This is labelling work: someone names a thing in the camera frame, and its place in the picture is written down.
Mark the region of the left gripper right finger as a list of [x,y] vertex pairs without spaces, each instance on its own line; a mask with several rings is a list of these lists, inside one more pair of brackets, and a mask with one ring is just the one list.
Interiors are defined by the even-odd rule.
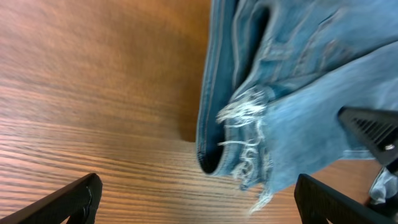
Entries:
[[394,224],[307,174],[300,174],[294,198],[303,224]]

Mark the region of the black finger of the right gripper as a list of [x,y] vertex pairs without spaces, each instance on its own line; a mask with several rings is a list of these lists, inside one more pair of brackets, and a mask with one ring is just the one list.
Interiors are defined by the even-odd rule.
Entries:
[[381,165],[397,166],[397,111],[344,106],[338,119]]

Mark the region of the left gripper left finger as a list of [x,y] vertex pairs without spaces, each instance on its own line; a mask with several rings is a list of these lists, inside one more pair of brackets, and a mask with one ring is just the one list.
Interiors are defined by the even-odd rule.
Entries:
[[100,177],[90,173],[64,186],[35,203],[1,219],[1,223],[68,223],[95,222],[103,184]]

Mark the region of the light blue denim jeans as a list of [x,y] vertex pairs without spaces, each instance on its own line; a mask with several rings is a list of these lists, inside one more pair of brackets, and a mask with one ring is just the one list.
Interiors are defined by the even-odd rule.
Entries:
[[397,109],[397,2],[213,1],[197,122],[204,173],[262,185],[251,212],[339,159],[371,159],[344,107]]

